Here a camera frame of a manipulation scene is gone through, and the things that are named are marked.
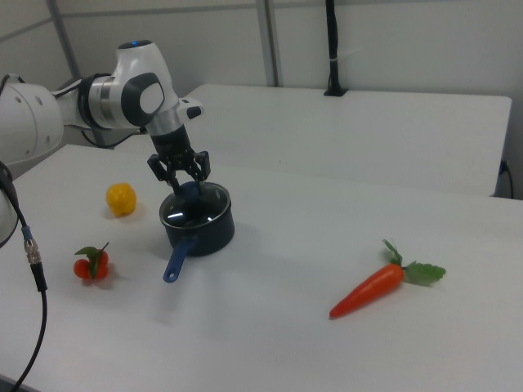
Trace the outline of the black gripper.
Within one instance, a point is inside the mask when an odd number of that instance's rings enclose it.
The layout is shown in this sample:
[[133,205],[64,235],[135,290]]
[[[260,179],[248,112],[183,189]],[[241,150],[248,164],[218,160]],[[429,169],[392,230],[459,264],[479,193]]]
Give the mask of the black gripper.
[[211,173],[209,152],[193,151],[186,127],[182,125],[168,134],[151,136],[151,140],[158,154],[151,154],[147,163],[157,180],[169,185],[175,195],[180,195],[181,186],[176,171],[171,163],[164,167],[160,158],[173,158],[187,153],[185,171],[194,180],[199,194],[202,194],[205,181]]

